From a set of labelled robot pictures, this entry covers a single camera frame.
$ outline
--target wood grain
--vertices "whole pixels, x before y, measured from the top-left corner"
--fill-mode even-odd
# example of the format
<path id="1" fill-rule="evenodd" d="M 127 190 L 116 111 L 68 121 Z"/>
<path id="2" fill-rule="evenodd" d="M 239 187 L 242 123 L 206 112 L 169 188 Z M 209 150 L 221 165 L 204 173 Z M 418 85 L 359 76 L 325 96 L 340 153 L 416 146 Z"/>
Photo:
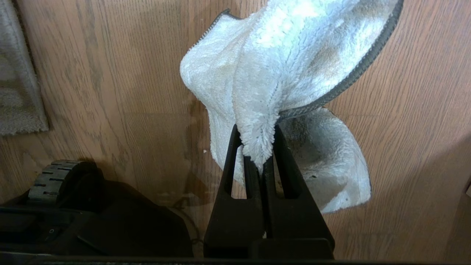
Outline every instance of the wood grain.
<path id="1" fill-rule="evenodd" d="M 219 12 L 247 17 L 265 3 L 18 0 L 52 129 L 0 138 L 0 200 L 55 159 L 93 159 L 108 179 L 183 208 L 204 234 L 221 170 L 179 62 Z M 325 215 L 337 258 L 470 260 L 470 24 L 469 1 L 406 1 L 378 59 L 327 105 L 357 138 L 373 186 L 367 204 Z"/>

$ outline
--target microfiber cloth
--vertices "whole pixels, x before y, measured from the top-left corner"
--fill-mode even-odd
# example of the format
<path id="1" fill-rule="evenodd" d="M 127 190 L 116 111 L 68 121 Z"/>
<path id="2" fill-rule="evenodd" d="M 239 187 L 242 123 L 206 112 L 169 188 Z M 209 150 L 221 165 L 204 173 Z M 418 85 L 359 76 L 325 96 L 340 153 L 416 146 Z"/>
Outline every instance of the microfiber cloth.
<path id="1" fill-rule="evenodd" d="M 262 171 L 282 129 L 323 213 L 371 197 L 365 158 L 346 125 L 322 106 L 350 87 L 392 34 L 398 0 L 270 0 L 246 19 L 221 13 L 180 64 L 207 107 L 211 154 L 223 167 L 234 124 L 242 155 Z"/>
<path id="2" fill-rule="evenodd" d="M 11 0 L 0 0 L 0 135 L 47 131 L 36 75 Z"/>

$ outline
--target wooden floor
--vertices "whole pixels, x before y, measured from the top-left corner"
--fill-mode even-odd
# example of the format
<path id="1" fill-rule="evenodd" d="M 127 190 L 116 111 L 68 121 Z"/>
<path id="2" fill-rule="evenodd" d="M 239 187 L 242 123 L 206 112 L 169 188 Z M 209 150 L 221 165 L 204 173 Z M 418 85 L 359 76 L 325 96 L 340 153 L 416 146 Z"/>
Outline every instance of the wooden floor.
<path id="1" fill-rule="evenodd" d="M 184 206 L 203 234 L 221 170 L 179 62 L 220 11 L 264 3 L 18 0 L 51 131 L 0 138 L 0 200 L 55 159 L 93 159 L 108 179 Z M 471 1 L 406 1 L 378 59 L 327 105 L 373 185 L 367 204 L 325 215 L 338 259 L 471 261 L 470 25 Z"/>

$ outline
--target gray rug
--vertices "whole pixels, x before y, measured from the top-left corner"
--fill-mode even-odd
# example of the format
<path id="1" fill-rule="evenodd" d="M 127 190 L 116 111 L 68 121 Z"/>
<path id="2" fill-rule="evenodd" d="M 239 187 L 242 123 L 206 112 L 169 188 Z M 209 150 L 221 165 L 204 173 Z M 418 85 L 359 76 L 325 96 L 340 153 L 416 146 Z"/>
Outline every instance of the gray rug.
<path id="1" fill-rule="evenodd" d="M 0 135 L 47 131 L 36 75 L 11 0 L 0 0 Z"/>

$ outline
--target black machine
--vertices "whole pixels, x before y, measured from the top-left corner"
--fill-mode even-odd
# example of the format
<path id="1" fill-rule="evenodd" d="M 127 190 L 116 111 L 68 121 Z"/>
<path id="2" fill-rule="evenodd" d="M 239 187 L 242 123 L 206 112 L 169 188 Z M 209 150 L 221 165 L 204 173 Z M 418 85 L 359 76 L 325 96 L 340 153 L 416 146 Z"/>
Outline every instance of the black machine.
<path id="1" fill-rule="evenodd" d="M 231 197 L 237 148 L 234 126 L 219 191 L 193 257 L 181 217 L 128 185 L 107 181 L 96 164 L 60 160 L 34 186 L 0 207 L 0 264 L 330 263 L 334 239 L 276 127 L 274 160 L 260 176 L 244 157 L 247 199 Z"/>

